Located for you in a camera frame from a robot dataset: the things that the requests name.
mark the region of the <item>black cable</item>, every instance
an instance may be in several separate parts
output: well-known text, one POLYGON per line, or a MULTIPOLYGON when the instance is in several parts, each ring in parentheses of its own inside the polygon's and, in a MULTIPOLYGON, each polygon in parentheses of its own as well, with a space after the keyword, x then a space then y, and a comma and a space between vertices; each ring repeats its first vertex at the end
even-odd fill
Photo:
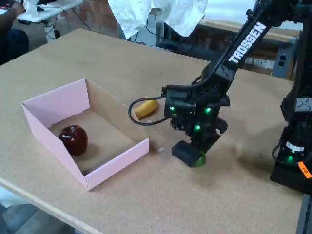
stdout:
POLYGON ((156 33, 152 33, 152 32, 148 29, 148 18, 147 18, 147 21, 146 21, 146 29, 147 29, 147 31, 148 31, 150 34, 153 34, 153 35, 155 35, 155 36, 158 36, 158 37, 161 37, 161 38, 164 39, 163 36, 157 35, 156 33))
POLYGON ((134 42, 136 42, 136 40, 137 40, 138 33, 139 33, 139 32, 137 32, 137 34, 136 34, 136 38, 135 38, 135 41, 134 41, 134 42))
POLYGON ((130 120, 131 120, 133 123, 138 124, 138 125, 141 125, 141 126, 152 126, 152 125, 160 124, 160 123, 166 121, 167 119, 169 119, 169 118, 166 117, 166 118, 163 118, 163 119, 158 120, 158 121, 155 121, 155 122, 144 123, 144 122, 136 121, 136 120, 132 117, 132 115, 131 115, 131 110, 132 110, 133 106, 134 106, 135 104, 137 104, 138 102, 148 101, 148 100, 159 100, 159 99, 162 99, 162 98, 164 98, 164 97, 165 97, 165 96, 145 97, 145 98, 140 98, 140 99, 135 100, 134 102, 132 102, 132 103, 130 104, 130 106, 129 106, 129 109, 128 109, 128 115, 129 115, 130 120))
MULTIPOLYGON (((275 156, 275 152, 276 152, 277 149, 280 148, 280 147, 281 147, 281 145, 280 145, 280 143, 279 143, 279 144, 276 145, 276 146, 274 147, 274 149, 272 150, 272 157, 273 157, 273 159, 274 159, 276 162, 278 162, 278 163, 280 163, 280 164, 282 164, 282 165, 297 167, 297 166, 298 166, 297 163, 296 163, 296 164, 289 164, 289 163, 286 163, 286 162, 284 162, 284 161, 280 161, 280 160, 277 159, 277 157, 275 156)), ((312 152, 309 153, 307 157, 305 157, 304 159, 302 159, 302 162, 306 164, 308 161, 310 161, 311 158, 312 158, 312 152)))
POLYGON ((85 23, 85 21, 82 20, 82 18, 79 16, 79 14, 72 8, 72 11, 78 16, 78 18, 81 20, 81 22, 88 27, 88 29, 92 32, 90 27, 85 23))
POLYGON ((67 15, 67 12, 63 9, 63 8, 61 8, 60 6, 49 6, 49 7, 44 7, 44 6, 41 6, 41 8, 42 9, 49 9, 49 8, 59 8, 59 9, 61 9, 64 13, 65 13, 65 15, 66 15, 66 22, 67 22, 67 26, 68 26, 68 31, 70 31, 71 30, 71 28, 70 28, 70 26, 69 26, 69 22, 68 22, 68 15, 67 15))
POLYGON ((58 24, 58 16, 56 15, 56 17, 55 17, 55 25, 54 25, 55 28, 57 28, 57 24, 58 24))
POLYGON ((56 38, 53 38, 53 37, 51 37, 48 33, 51 33, 52 31, 54 31, 54 25, 51 25, 52 26, 52 29, 49 31, 49 32, 45 32, 45 34, 49 37, 49 38, 51 38, 51 39, 56 39, 56 38))

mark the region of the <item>person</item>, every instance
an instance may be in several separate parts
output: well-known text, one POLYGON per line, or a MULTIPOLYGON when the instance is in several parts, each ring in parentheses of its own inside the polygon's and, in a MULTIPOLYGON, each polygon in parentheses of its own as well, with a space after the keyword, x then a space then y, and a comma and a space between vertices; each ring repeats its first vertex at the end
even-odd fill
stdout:
POLYGON ((0 65, 29 50, 27 34, 20 29, 12 28, 13 21, 24 11, 24 7, 16 2, 10 10, 0 15, 0 65))

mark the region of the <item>red apple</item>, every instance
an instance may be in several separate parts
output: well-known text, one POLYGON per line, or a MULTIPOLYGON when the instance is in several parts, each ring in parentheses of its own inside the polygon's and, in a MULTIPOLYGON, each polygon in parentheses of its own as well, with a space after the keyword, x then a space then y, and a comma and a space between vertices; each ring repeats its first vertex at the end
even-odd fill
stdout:
POLYGON ((63 142, 71 156, 80 156, 87 149, 88 135, 78 125, 71 125, 64 128, 58 138, 63 142))

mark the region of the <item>floor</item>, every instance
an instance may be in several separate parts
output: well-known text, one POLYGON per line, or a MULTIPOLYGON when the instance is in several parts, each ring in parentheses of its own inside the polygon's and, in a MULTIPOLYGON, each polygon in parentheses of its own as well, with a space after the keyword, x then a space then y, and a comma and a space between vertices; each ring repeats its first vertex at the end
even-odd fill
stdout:
MULTIPOLYGON (((117 37, 116 30, 101 27, 99 25, 88 24, 94 32, 103 33, 112 37, 117 37)), ((25 31, 29 37, 30 50, 34 50, 47 43, 45 31, 42 24, 24 25, 17 21, 13 24, 14 28, 25 31)), ((55 27, 64 35, 76 28, 88 28, 82 22, 67 22, 58 19, 55 27)), ((77 230, 63 223, 57 218, 40 210, 31 204, 12 205, 7 209, 0 205, 0 215, 3 215, 9 231, 0 228, 0 234, 79 234, 77 230)))
POLYGON ((10 206, 3 218, 9 230, 0 234, 75 234, 74 228, 31 204, 10 206))

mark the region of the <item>open box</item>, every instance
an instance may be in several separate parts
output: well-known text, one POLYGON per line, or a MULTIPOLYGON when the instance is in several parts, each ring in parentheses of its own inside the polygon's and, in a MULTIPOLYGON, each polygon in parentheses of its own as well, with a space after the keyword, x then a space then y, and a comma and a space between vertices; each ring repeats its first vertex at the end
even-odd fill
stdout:
POLYGON ((24 101, 22 107, 33 135, 88 190, 149 151, 147 135, 130 121, 128 108, 86 79, 24 101), (58 138, 69 125, 88 134, 81 156, 71 157, 58 138))

